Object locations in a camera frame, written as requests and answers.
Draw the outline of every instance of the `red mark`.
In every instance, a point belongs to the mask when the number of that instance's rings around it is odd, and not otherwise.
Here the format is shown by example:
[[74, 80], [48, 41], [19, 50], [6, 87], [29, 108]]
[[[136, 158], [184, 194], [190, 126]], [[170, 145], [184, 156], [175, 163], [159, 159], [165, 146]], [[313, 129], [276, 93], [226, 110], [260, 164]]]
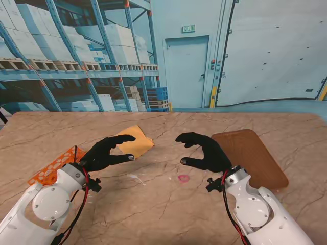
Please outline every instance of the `red mark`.
[[178, 179], [179, 179], [180, 182], [186, 183], [187, 181], [190, 180], [190, 176], [188, 176], [188, 175], [179, 175]]

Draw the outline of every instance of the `exit sign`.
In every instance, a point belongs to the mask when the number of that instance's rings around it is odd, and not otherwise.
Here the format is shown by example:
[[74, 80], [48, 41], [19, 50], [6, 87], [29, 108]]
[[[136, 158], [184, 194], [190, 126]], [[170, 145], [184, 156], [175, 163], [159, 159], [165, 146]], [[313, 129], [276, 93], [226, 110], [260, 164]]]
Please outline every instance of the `exit sign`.
[[182, 32], [187, 33], [187, 32], [195, 32], [195, 25], [191, 24], [189, 26], [183, 26], [182, 27]]

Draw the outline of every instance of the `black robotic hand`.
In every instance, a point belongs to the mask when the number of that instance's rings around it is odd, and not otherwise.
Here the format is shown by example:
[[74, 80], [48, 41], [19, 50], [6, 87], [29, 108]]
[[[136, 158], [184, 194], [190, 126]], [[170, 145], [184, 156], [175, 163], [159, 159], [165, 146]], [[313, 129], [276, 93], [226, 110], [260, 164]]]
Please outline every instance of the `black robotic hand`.
[[132, 154], [111, 155], [110, 150], [127, 141], [135, 141], [131, 135], [107, 137], [97, 142], [81, 159], [80, 163], [87, 172], [100, 171], [110, 165], [133, 161]]
[[230, 160], [220, 148], [219, 144], [206, 135], [194, 132], [183, 133], [175, 141], [185, 143], [185, 148], [190, 148], [194, 145], [202, 146], [203, 159], [183, 157], [180, 163], [184, 165], [209, 170], [214, 173], [224, 172], [231, 167]]

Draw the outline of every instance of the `yellow towel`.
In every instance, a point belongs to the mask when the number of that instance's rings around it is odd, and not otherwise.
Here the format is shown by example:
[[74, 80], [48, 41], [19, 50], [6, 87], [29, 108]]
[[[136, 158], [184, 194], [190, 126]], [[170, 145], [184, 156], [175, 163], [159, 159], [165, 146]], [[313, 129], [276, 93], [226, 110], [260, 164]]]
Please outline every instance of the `yellow towel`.
[[135, 158], [138, 158], [154, 146], [153, 140], [146, 137], [138, 125], [126, 128], [117, 135], [121, 134], [130, 134], [136, 138], [135, 141], [124, 142], [118, 145], [118, 148], [124, 154], [133, 154]]

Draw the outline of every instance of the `warehouse backdrop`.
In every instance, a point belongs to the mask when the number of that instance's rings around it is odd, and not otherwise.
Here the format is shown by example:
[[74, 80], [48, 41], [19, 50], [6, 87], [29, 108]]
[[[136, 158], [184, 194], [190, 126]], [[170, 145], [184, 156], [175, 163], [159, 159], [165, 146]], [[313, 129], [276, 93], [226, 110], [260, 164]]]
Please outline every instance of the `warehouse backdrop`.
[[324, 0], [0, 0], [0, 106], [168, 112], [312, 100], [320, 108], [326, 10]]

